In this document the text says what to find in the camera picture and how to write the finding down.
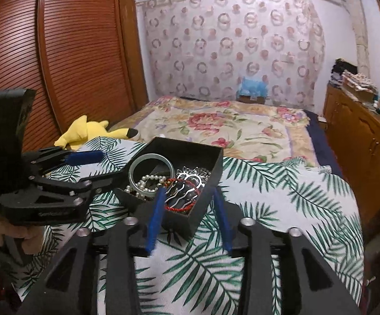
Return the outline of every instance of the louvered wooden door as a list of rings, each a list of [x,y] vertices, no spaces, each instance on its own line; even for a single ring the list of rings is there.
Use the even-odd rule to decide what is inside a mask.
[[[83,114],[112,123],[133,114],[119,0],[43,0],[38,11],[44,78],[62,128]]]
[[[36,90],[31,118],[23,141],[24,150],[44,148],[60,136],[46,96],[36,49],[37,0],[0,0],[0,90]]]

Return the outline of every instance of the wardrobe door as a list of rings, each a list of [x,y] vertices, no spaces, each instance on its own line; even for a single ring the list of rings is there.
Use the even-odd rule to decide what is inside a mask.
[[[41,0],[38,13],[44,79],[61,128],[83,114],[110,123],[133,114],[119,0]]]
[[[35,101],[23,149],[50,146],[60,136],[44,90],[36,50],[36,0],[0,0],[0,90],[31,88]]]
[[[143,73],[135,0],[120,0],[120,13],[128,74],[133,87],[133,99],[136,107],[141,109],[149,102],[149,99]]]

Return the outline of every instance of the yellow plush toy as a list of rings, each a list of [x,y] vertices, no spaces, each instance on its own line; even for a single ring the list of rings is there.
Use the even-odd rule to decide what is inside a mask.
[[[87,122],[87,119],[88,117],[83,115],[75,120],[69,129],[54,142],[54,145],[65,148],[69,144],[73,150],[77,150],[87,141],[98,136],[111,137],[113,139],[130,139],[137,135],[137,130],[132,128],[107,132],[105,128],[108,126],[108,121]]]

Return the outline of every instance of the jewelry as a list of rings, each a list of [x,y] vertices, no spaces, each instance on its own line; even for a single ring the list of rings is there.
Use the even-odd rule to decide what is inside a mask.
[[[182,182],[184,185],[185,185],[185,184],[190,185],[190,186],[193,187],[193,188],[190,189],[190,190],[188,190],[187,193],[186,193],[186,195],[188,194],[188,192],[194,191],[194,192],[196,193],[196,197],[193,197],[193,198],[191,199],[191,201],[189,201],[189,202],[187,202],[186,204],[184,204],[184,206],[181,207],[181,208],[174,208],[174,207],[170,207],[170,206],[165,206],[165,209],[167,209],[168,211],[173,211],[173,212],[187,212],[187,211],[191,210],[191,208],[193,208],[193,206],[194,206],[195,203],[196,203],[195,200],[193,200],[193,199],[197,198],[197,197],[200,195],[200,191],[199,191],[199,189],[198,189],[198,188],[196,187],[196,185],[193,184],[191,181],[188,181],[188,180],[185,180],[185,179],[177,179],[177,178],[174,178],[174,179],[168,179],[168,180],[165,182],[165,186],[166,186],[167,188],[170,187],[169,191],[170,191],[173,187],[175,187],[175,186],[173,186],[173,182]],[[184,185],[183,185],[182,188],[177,189],[177,191],[175,192],[175,194],[174,194],[172,197],[166,199],[166,200],[165,200],[165,204],[167,204],[167,202],[168,202],[170,199],[174,198],[174,197],[178,194],[178,192],[181,191],[181,190],[184,188]]]
[[[174,212],[191,210],[209,177],[210,172],[205,168],[178,169],[176,177],[164,183],[167,187],[165,208]]]
[[[155,188],[153,188],[153,189],[147,188],[146,187],[147,182],[151,182],[152,180],[155,183],[157,181],[159,181],[159,182],[157,183]],[[161,187],[165,183],[166,180],[167,180],[167,178],[164,175],[143,175],[141,180],[137,183],[137,186],[139,187],[140,193],[137,191],[136,197],[138,197],[140,199],[145,199],[144,195],[142,195],[142,191],[143,192],[156,193],[158,188]],[[132,186],[127,185],[127,187],[124,191],[126,193],[132,193],[133,191],[135,191],[135,189]]]
[[[133,173],[134,173],[134,169],[136,168],[136,166],[139,163],[141,163],[142,161],[148,160],[148,159],[158,159],[158,160],[162,161],[163,163],[165,163],[169,169],[171,177],[175,176],[175,173],[174,173],[174,166],[172,166],[172,163],[166,157],[164,157],[160,154],[155,154],[155,153],[143,154],[142,156],[139,156],[138,158],[136,158],[132,162],[130,169],[128,170],[128,181],[130,182],[130,187],[144,197],[153,198],[156,194],[156,191],[155,190],[151,190],[150,192],[149,192],[149,190],[145,191],[144,186],[146,185],[146,183],[143,184],[142,181],[144,182],[144,181],[148,181],[148,180],[154,180],[156,175],[145,175],[144,179],[142,177],[141,181],[139,181],[140,182],[139,186],[134,182],[134,179],[133,179]]]

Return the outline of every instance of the bed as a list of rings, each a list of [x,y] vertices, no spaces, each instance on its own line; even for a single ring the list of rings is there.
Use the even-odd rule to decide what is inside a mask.
[[[98,164],[63,166],[52,179],[78,181],[82,177],[121,169],[145,144],[98,137],[80,150],[106,153]],[[240,206],[246,217],[268,228],[286,231],[301,228],[339,276],[353,300],[359,303],[363,282],[361,221],[349,185],[328,168],[310,167],[304,158],[260,163],[223,158],[220,186],[227,201]],[[42,251],[26,267],[13,266],[14,285],[23,299],[54,253],[78,228],[100,231],[129,215],[112,192],[96,196],[87,220],[47,226]],[[105,314],[107,260],[100,256],[98,314]],[[243,259],[223,253],[214,211],[209,207],[195,236],[186,241],[162,229],[150,258],[135,258],[143,314],[201,315],[235,313],[241,288]],[[279,260],[273,257],[273,313],[282,310]]]
[[[221,146],[225,156],[256,162],[301,156],[309,166],[329,165],[341,176],[317,115],[306,110],[164,96],[111,129],[123,127],[137,129],[138,142],[165,135]]]

